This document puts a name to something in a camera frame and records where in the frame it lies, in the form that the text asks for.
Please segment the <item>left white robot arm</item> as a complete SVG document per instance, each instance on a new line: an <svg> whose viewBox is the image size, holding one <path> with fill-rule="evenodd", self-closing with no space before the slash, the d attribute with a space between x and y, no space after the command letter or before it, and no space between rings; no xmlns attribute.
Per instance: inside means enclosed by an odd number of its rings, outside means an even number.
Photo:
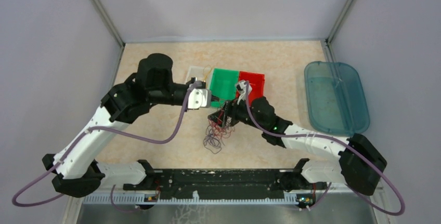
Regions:
<svg viewBox="0 0 441 224"><path fill-rule="evenodd" d="M212 93L204 81L193 77L184 84L175 83L172 67L173 60L165 54L141 59L135 73L105 94L76 138L62 151L43 157L46 170L55 174L52 184L56 192L81 198L104 188L154 187L157 176L146 160L106 164L96 156L116 135L129 137L126 128L154 106L180 106L186 112L211 105Z"/></svg>

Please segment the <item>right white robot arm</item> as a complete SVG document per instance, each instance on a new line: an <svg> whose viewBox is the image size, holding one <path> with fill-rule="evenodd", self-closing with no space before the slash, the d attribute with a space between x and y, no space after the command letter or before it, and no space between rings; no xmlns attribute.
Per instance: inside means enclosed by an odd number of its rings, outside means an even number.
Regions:
<svg viewBox="0 0 441 224"><path fill-rule="evenodd" d="M262 131L262 138L273 146L303 150L324 158L322 162L302 159L293 183L306 189L315 182L344 183L359 194L374 194L387 161L377 148L362 134L335 137L300 127L279 117L265 97L246 106L238 99L228 100L210 114L208 119L220 127L227 123L243 123Z"/></svg>

